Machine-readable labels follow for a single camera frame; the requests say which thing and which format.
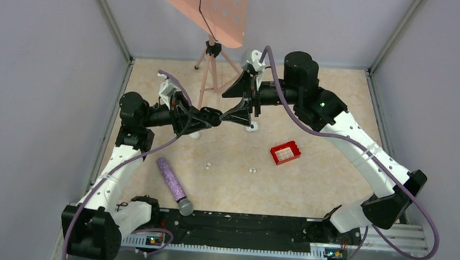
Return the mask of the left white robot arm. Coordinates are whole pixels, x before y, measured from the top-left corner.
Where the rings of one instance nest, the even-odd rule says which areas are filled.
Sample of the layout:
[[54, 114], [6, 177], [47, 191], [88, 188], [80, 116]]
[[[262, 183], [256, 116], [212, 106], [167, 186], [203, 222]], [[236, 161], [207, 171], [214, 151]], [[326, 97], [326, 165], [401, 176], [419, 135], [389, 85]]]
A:
[[123, 238], [133, 230], [140, 226], [156, 229], [161, 215], [151, 202], [133, 200], [117, 211], [117, 202], [133, 173], [147, 156], [181, 136], [219, 126], [223, 114], [211, 107], [192, 106], [179, 90], [166, 104], [153, 106], [139, 93], [127, 92], [119, 107], [121, 126], [109, 162], [85, 196], [62, 212], [61, 260], [68, 260], [70, 255], [114, 260]]

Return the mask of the white earbud charging case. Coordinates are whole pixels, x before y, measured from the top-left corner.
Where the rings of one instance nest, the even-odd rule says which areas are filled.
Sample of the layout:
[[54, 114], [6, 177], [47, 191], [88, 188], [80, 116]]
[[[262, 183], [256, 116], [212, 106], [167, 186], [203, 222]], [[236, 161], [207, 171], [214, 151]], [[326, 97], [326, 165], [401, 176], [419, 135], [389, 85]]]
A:
[[259, 124], [256, 121], [252, 121], [249, 126], [245, 126], [246, 132], [257, 132], [259, 130]]

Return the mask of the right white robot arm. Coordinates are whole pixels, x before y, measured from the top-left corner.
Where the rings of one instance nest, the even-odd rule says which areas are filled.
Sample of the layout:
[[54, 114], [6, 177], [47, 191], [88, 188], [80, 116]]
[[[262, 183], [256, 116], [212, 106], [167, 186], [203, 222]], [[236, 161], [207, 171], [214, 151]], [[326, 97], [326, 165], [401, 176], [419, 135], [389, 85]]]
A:
[[248, 51], [241, 66], [238, 79], [223, 92], [223, 97], [240, 98], [240, 102], [222, 120], [250, 125], [262, 107], [282, 104], [297, 124], [332, 143], [373, 190], [368, 198], [333, 209], [322, 225], [323, 237], [337, 243], [358, 227], [390, 229], [425, 185], [424, 172], [410, 171], [390, 157], [361, 128], [347, 105], [320, 86], [319, 65], [308, 53], [288, 53], [283, 76], [273, 72], [272, 81], [263, 80], [271, 68], [269, 54]]

